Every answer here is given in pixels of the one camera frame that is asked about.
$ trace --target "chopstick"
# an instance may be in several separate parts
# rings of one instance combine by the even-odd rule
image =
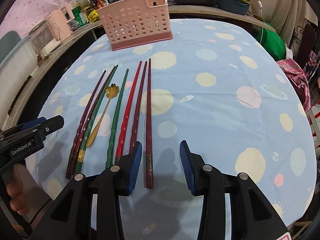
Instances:
[[[133,117],[129,154],[132,153],[134,146],[136,144],[136,141],[137,141],[139,116],[140,116],[140,108],[141,108],[141,97],[142,97],[142,90],[143,90],[144,78],[146,75],[147,64],[148,64],[148,62],[146,61],[144,63],[144,68],[143,68],[142,77],[141,77],[141,81],[140,81],[140,87],[139,87],[139,92],[138,92],[138,96],[137,96],[137,103],[136,103],[136,108],[135,108],[134,117]]]
[[[151,58],[148,66],[147,110],[146,110],[146,186],[153,188],[152,122],[151,122]]]
[[[96,86],[95,86],[95,88],[94,88],[94,90],[93,90],[93,92],[92,92],[92,94],[91,94],[91,96],[90,96],[90,99],[89,99],[89,101],[88,101],[88,103],[87,103],[87,105],[86,105],[86,107],[85,107],[85,109],[84,109],[84,112],[83,112],[83,114],[82,114],[82,117],[81,117],[81,120],[80,120],[78,129],[77,129],[77,132],[76,132],[76,136],[75,136],[75,138],[74,138],[74,140],[73,140],[73,145],[72,145],[72,148],[71,148],[71,151],[70,151],[70,155],[69,155],[68,166],[67,166],[67,173],[66,173],[66,178],[67,178],[67,179],[71,179],[71,174],[70,174],[71,160],[72,160],[72,157],[73,157],[73,154],[74,154],[74,150],[75,150],[75,148],[76,148],[76,144],[77,144],[77,142],[78,142],[78,140],[79,140],[79,135],[80,135],[80,133],[81,133],[81,131],[82,131],[82,128],[83,128],[84,120],[85,120],[85,118],[87,117],[87,114],[88,114],[90,105],[91,105],[91,103],[92,103],[92,101],[93,101],[94,95],[95,95],[95,93],[97,92],[97,90],[98,90],[98,88],[99,88],[99,86],[100,86],[100,83],[101,83],[101,81],[102,81],[105,73],[106,73],[106,71],[104,71],[104,72],[102,73],[100,79],[98,80],[98,83],[96,84]]]
[[[97,97],[96,97],[96,99],[90,109],[90,112],[87,116],[87,120],[84,124],[84,127],[81,131],[81,134],[80,134],[80,137],[78,140],[78,143],[76,145],[74,155],[71,160],[70,171],[69,171],[70,177],[73,174],[75,174],[76,165],[78,162],[81,162],[81,166],[82,166],[83,159],[84,159],[84,153],[85,153],[85,149],[86,149],[85,144],[87,143],[88,136],[90,135],[91,128],[94,123],[94,119],[96,118],[97,112],[100,108],[100,105],[103,100],[106,88],[109,86],[111,79],[112,79],[113,75],[115,74],[117,68],[118,68],[118,65],[113,67],[112,71],[110,72],[109,76],[107,77],[106,81],[104,82],[103,86],[101,87],[99,94],[97,95]]]
[[[127,68],[127,71],[125,72],[124,79],[122,81],[122,86],[120,89],[116,109],[115,109],[115,114],[113,116],[113,121],[112,121],[112,126],[111,126],[111,133],[109,137],[109,147],[107,150],[107,161],[106,161],[106,169],[109,168],[112,163],[113,163],[113,153],[115,149],[115,141],[116,141],[116,133],[117,133],[117,126],[118,126],[118,121],[119,121],[119,114],[120,114],[120,107],[121,107],[121,101],[123,97],[123,92],[124,92],[124,87],[125,83],[127,81],[129,69]]]
[[[140,61],[139,65],[138,65],[136,75],[134,77],[132,87],[130,90],[127,106],[124,111],[124,117],[123,117],[123,121],[122,121],[122,125],[121,125],[121,131],[120,131],[118,146],[117,146],[117,150],[116,150],[116,159],[115,159],[116,165],[118,164],[120,157],[123,155],[125,135],[126,135],[127,128],[128,128],[128,121],[129,121],[130,110],[131,110],[132,101],[133,101],[133,95],[134,95],[134,91],[135,91],[135,88],[137,85],[141,64],[142,64],[142,61]]]

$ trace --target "blue gripper pad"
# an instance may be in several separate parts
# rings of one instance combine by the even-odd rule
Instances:
[[[142,144],[140,142],[138,142],[138,145],[135,148],[136,148],[136,152],[132,153],[132,154],[134,154],[134,158],[132,161],[132,165],[131,165],[130,172],[129,172],[129,179],[128,179],[127,192],[129,195],[132,193],[132,191],[136,187],[140,162],[141,162],[141,158],[142,158]]]
[[[195,174],[192,170],[191,163],[187,154],[187,149],[183,145],[183,142],[180,143],[180,158],[183,166],[184,176],[186,177],[188,189],[191,191],[191,194],[194,195],[196,192]]]

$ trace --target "maroon chopstick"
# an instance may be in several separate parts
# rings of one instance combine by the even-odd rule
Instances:
[[[144,68],[143,68],[143,72],[142,72],[139,92],[138,92],[138,96],[137,96],[137,103],[136,103],[136,108],[135,108],[135,111],[134,111],[131,138],[130,138],[129,154],[132,153],[132,151],[134,149],[134,146],[135,146],[135,143],[137,141],[139,117],[140,117],[140,108],[141,108],[141,97],[142,97],[142,90],[143,90],[144,78],[145,78],[145,75],[146,75],[147,64],[148,64],[148,62],[144,63]]]
[[[100,86],[100,83],[101,83],[101,81],[102,81],[105,73],[106,73],[106,71],[104,71],[104,72],[102,73],[102,75],[101,75],[98,83],[96,84],[96,86],[95,86],[95,88],[94,88],[94,90],[93,90],[93,92],[92,92],[92,94],[91,94],[91,96],[90,96],[90,99],[89,99],[89,101],[88,101],[88,103],[87,103],[87,105],[86,105],[86,107],[85,107],[85,109],[84,109],[84,112],[83,112],[83,114],[82,114],[82,117],[81,117],[81,120],[80,120],[78,129],[77,129],[77,132],[76,132],[76,136],[75,136],[75,138],[74,138],[74,140],[73,140],[73,145],[72,145],[72,148],[71,148],[71,151],[70,151],[69,160],[68,160],[68,166],[67,166],[67,174],[70,173],[70,165],[71,165],[72,156],[73,156],[74,150],[75,150],[75,148],[76,148],[76,144],[77,144],[77,142],[78,142],[78,140],[79,140],[79,135],[80,135],[81,130],[82,130],[82,128],[83,128],[84,120],[85,120],[85,118],[87,117],[87,113],[88,113],[89,108],[90,108],[90,105],[91,105],[91,103],[92,103],[92,101],[93,101],[94,95],[95,95],[95,93],[97,92],[97,90],[98,90],[98,88],[99,88],[99,86]]]
[[[151,123],[151,58],[148,66],[147,110],[146,110],[146,186],[153,188],[152,123]]]
[[[104,91],[104,87],[106,86],[108,80],[110,79],[112,73],[114,72],[114,69],[116,68],[117,66],[114,66],[113,69],[111,70],[110,74],[108,75],[107,79],[105,80],[104,84],[102,85],[98,95],[96,96],[96,99],[94,100],[92,106],[91,106],[91,109],[90,109],[90,112],[87,116],[87,119],[83,125],[83,128],[82,128],[82,131],[80,133],[80,136],[79,136],[79,139],[78,139],[78,142],[76,144],[76,147],[74,149],[74,152],[73,152],[73,155],[71,157],[71,162],[70,162],[70,166],[69,166],[69,169],[67,169],[67,173],[66,173],[66,178],[67,179],[71,179],[71,176],[75,173],[75,170],[76,170],[76,163],[77,163],[77,159],[78,159],[78,155],[79,155],[79,149],[80,149],[80,146],[81,146],[81,143],[82,143],[82,139],[84,137],[84,133],[88,127],[88,124],[89,124],[89,121],[91,119],[91,116],[92,116],[92,113],[97,105],[97,102],[99,101],[99,98],[101,96],[101,94],[103,93]]]

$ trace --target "finger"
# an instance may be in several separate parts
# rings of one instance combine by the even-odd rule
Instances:
[[[19,174],[19,166],[14,165],[13,166],[13,179],[18,181],[20,179],[20,174]]]
[[[16,195],[12,200],[10,201],[10,207],[13,211],[18,211],[21,208],[23,208],[27,204],[26,196],[24,193],[20,193]]]
[[[7,185],[7,193],[10,197],[14,197],[23,191],[23,182],[22,180],[12,180]]]
[[[29,204],[27,203],[23,208],[20,208],[20,209],[18,210],[18,214],[19,214],[19,215],[26,215],[26,214],[29,213],[29,210],[30,210]]]

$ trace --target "polka dot tablecloth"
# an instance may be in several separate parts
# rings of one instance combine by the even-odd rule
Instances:
[[[193,197],[187,188],[179,156],[182,140],[223,173],[247,172],[286,225],[299,219],[313,195],[316,158],[308,120],[289,80],[242,28],[202,19],[171,20],[171,27],[173,40],[116,52],[111,51],[106,35],[102,36],[74,62],[39,115],[50,118],[61,114],[65,125],[46,139],[42,151],[27,159],[33,178],[53,199],[67,184],[68,156],[81,115],[103,70],[109,73],[116,64],[119,68],[112,82],[117,85],[121,85],[126,69],[130,70],[118,139],[138,63],[151,57],[155,187],[144,188],[141,165],[133,194],[120,199],[126,239],[196,239],[203,198]],[[138,132],[142,145],[145,90],[146,84]],[[86,151],[86,176],[104,170],[116,101],[111,100],[98,136]],[[228,195],[226,200],[229,239]],[[92,212],[95,228],[96,197]]]

